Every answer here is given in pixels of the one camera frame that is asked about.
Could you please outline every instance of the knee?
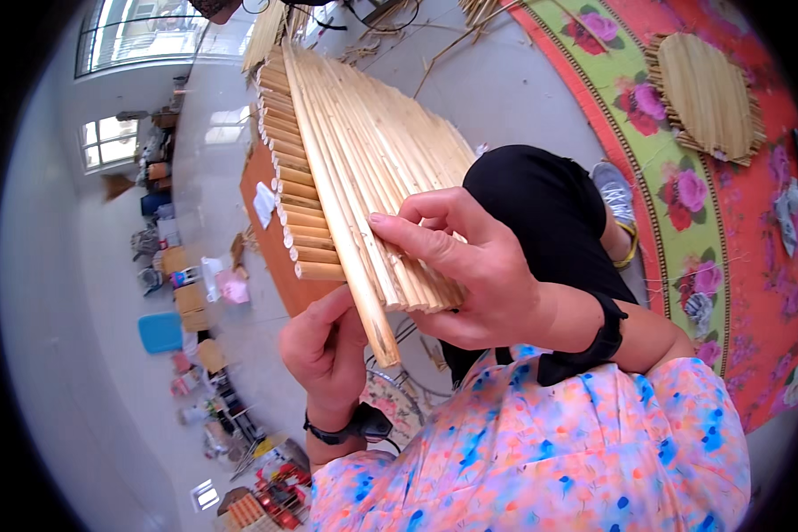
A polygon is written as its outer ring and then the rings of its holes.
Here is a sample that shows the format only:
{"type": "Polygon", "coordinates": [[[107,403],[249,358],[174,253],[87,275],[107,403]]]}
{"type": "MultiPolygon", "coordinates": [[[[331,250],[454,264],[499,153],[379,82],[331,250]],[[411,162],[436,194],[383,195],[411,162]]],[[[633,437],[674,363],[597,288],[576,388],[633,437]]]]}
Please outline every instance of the knee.
{"type": "Polygon", "coordinates": [[[504,145],[485,153],[469,168],[464,187],[480,203],[516,191],[560,188],[579,165],[531,145],[504,145]]]}

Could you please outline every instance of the floral rug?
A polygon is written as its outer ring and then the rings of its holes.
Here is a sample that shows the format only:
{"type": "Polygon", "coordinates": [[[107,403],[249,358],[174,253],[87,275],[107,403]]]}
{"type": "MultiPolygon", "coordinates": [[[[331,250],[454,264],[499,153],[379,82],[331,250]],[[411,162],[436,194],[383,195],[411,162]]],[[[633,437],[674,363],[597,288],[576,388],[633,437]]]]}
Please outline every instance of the floral rug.
{"type": "MultiPolygon", "coordinates": [[[[508,0],[500,0],[502,5],[508,0]]],[[[724,0],[561,0],[511,15],[574,93],[636,196],[652,310],[686,330],[726,381],[745,431],[798,406],[798,245],[781,240],[775,200],[798,176],[798,111],[775,62],[724,0]],[[748,168],[674,140],[647,83],[655,33],[692,32],[742,66],[763,109],[767,143],[748,168]]],[[[798,212],[791,217],[798,234],[798,212]]]]}

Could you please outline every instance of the black wrist strap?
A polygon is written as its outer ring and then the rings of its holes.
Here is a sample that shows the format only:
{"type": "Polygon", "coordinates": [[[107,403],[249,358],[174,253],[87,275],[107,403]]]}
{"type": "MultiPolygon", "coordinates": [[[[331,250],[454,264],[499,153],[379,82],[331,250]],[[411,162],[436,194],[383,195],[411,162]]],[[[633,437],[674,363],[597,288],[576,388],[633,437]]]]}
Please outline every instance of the black wrist strap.
{"type": "Polygon", "coordinates": [[[312,426],[305,411],[305,431],[310,431],[319,441],[327,445],[340,445],[350,436],[365,438],[368,442],[380,442],[393,430],[393,424],[381,410],[366,403],[359,403],[351,415],[349,424],[342,431],[326,432],[312,426]]]}
{"type": "Polygon", "coordinates": [[[628,314],[618,308],[612,298],[604,293],[586,292],[593,295],[603,309],[603,325],[591,345],[583,352],[568,353],[554,351],[541,355],[538,359],[538,383],[543,387],[551,387],[564,379],[568,379],[589,369],[603,364],[618,352],[622,337],[620,320],[627,319],[628,314]]]}

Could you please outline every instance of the chair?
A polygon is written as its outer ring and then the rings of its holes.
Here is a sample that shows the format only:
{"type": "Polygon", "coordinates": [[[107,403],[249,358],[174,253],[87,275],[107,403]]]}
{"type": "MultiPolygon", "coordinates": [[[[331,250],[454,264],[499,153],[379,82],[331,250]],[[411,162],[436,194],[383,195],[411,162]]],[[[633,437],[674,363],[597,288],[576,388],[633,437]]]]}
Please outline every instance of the chair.
{"type": "Polygon", "coordinates": [[[149,314],[138,319],[138,335],[150,354],[177,351],[183,347],[180,314],[149,314]]]}

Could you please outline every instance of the pink floral shirt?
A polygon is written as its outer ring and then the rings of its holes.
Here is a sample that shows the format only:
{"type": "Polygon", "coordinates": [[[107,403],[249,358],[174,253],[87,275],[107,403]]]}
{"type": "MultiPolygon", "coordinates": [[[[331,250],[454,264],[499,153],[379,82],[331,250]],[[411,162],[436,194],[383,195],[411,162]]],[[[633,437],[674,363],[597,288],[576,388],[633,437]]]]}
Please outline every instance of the pink floral shirt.
{"type": "Polygon", "coordinates": [[[739,415],[697,358],[616,364],[552,387],[538,355],[493,353],[398,456],[360,451],[314,476],[315,530],[732,530],[751,475],[739,415]]]}

